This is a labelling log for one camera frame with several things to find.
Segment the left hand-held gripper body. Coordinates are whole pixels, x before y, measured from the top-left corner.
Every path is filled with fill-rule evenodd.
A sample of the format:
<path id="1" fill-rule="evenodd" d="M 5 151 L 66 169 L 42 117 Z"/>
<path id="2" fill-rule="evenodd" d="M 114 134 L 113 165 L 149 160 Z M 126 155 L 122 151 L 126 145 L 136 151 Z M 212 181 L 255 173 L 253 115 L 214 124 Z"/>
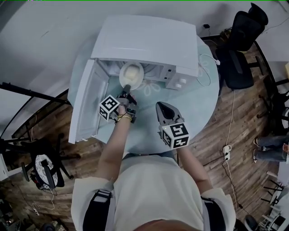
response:
<path id="1" fill-rule="evenodd" d="M 126 94 L 128 93 L 124 93 L 122 91 L 118 97 Z M 131 123 L 135 123 L 137 114 L 134 119 L 127 115 L 118 115 L 119 102 L 117 101 L 117 98 L 114 98 L 112 95 L 108 95 L 104 100 L 102 100 L 99 104 L 99 115 L 107 122 L 109 120 L 113 120 L 115 123 L 117 123 L 121 118 L 127 117 Z"/>

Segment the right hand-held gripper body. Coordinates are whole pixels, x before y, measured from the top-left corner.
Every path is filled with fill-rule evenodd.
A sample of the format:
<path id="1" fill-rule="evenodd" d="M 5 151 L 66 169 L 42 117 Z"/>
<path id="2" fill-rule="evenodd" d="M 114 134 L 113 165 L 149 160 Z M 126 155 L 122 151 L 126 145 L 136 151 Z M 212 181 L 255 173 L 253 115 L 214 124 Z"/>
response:
<path id="1" fill-rule="evenodd" d="M 189 144 L 190 135 L 182 117 L 160 125 L 159 134 L 170 150 L 182 148 Z"/>

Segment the person's left hand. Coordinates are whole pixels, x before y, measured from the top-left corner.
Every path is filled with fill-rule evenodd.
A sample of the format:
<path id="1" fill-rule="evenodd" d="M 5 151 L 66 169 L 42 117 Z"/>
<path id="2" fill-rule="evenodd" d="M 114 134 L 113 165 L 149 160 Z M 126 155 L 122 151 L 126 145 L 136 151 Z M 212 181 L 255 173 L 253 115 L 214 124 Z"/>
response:
<path id="1" fill-rule="evenodd" d="M 117 101 L 119 102 L 118 115 L 128 115 L 132 119 L 136 117 L 139 108 L 135 98 L 130 93 L 118 97 Z"/>

